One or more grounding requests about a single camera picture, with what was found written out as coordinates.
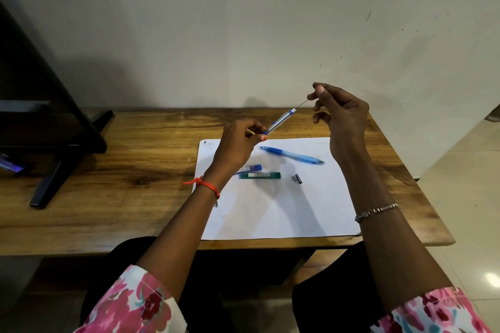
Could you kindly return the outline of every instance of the wood grain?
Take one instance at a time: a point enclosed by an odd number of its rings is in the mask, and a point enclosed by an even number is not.
[[[157,235],[191,192],[202,139],[220,138],[224,124],[256,117],[269,124],[285,109],[177,109],[118,112],[103,134],[108,151],[88,155],[44,210],[29,207],[40,171],[28,177],[0,173],[0,255],[106,253],[120,242]],[[272,138],[325,137],[310,109]],[[412,179],[375,121],[366,145],[395,200],[427,246],[451,245],[452,235]],[[360,237],[202,241],[200,249],[347,247]]]

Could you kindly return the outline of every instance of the white paper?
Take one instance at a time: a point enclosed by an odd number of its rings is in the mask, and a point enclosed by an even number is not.
[[[195,176],[210,166],[220,140],[199,144]],[[346,180],[330,154],[328,137],[267,140],[258,144],[245,166],[281,172],[281,179],[239,179],[233,176],[213,208],[203,240],[357,235],[353,202]],[[270,146],[316,157],[311,165],[259,149]],[[298,174],[302,184],[292,176]]]

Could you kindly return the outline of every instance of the white label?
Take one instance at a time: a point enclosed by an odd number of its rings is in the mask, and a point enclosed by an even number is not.
[[[249,172],[248,177],[253,177],[253,178],[261,178],[261,177],[270,177],[271,173],[270,172]]]

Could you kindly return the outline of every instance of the monitor stand leg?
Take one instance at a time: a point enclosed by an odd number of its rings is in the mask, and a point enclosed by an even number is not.
[[[101,132],[112,117],[112,111],[105,111],[95,115],[91,121],[95,128]],[[38,210],[44,209],[85,154],[84,152],[73,152],[56,155],[49,172],[41,180],[29,205]]]

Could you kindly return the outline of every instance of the hand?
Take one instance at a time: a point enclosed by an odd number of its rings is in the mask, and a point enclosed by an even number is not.
[[[253,147],[267,140],[262,134],[267,128],[256,119],[235,120],[227,123],[222,132],[214,160],[203,180],[212,183],[220,192],[231,176],[250,158]]]
[[[317,124],[322,120],[330,128],[330,152],[334,159],[340,164],[352,153],[364,153],[368,103],[326,83],[315,82],[312,86],[315,91],[308,95],[308,100],[318,99],[313,108],[316,113],[312,121]],[[328,113],[318,112],[322,107]]]

